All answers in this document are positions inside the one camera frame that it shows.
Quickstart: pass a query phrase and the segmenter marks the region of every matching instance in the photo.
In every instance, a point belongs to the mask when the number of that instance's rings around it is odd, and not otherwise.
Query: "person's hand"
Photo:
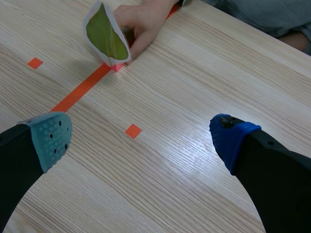
[[[119,6],[114,16],[121,28],[132,28],[135,42],[130,64],[156,37],[171,8],[178,0],[143,0],[139,6]]]

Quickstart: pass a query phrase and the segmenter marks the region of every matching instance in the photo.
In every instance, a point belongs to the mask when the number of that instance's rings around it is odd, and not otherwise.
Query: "gray shirt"
[[[273,37],[298,31],[311,41],[311,0],[203,1]],[[311,55],[311,42],[305,53]]]

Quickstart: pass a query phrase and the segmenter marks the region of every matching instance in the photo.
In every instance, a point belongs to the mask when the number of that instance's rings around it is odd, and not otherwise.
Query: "teal gripper pad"
[[[69,148],[72,123],[62,112],[47,113],[18,124],[28,125],[41,168],[46,173],[60,160]]]

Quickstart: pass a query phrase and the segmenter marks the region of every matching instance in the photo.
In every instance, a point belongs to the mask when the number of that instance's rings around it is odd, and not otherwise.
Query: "snack bag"
[[[87,43],[109,67],[131,59],[128,42],[118,26],[110,7],[101,1],[94,6],[83,21],[83,33]]]

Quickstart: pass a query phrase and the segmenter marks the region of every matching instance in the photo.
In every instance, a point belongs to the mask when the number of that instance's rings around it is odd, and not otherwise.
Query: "orange tape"
[[[30,67],[37,69],[40,65],[43,64],[43,62],[41,60],[39,60],[38,58],[34,58],[32,59],[29,63],[27,63]]]
[[[174,14],[177,10],[179,9],[179,6],[174,5],[171,9],[171,11],[169,12],[169,15],[166,17],[166,19],[168,19],[169,17],[171,17],[172,14]]]
[[[141,131],[142,130],[139,127],[133,124],[125,131],[125,133],[129,135],[132,139],[135,139]]]
[[[94,71],[87,79],[78,85],[73,91],[69,93],[58,105],[56,105],[51,112],[66,112],[79,99],[82,98],[103,76],[110,71],[110,67],[102,64],[96,71]]]
[[[170,17],[174,12],[176,12],[179,9],[179,6],[175,5],[171,9],[169,15],[167,16]],[[31,67],[32,65],[38,65],[36,68],[33,67],[34,69],[37,69],[43,62],[39,64],[39,59],[34,58],[31,62],[28,63]],[[118,67],[114,67],[116,71],[120,69],[120,65]],[[66,112],[68,111],[79,99],[82,98],[100,79],[102,79],[112,68],[108,67],[105,64],[102,64],[96,71],[94,71],[87,79],[85,79],[79,86],[77,86],[72,92],[69,93],[62,101],[59,102],[52,110],[51,112]]]

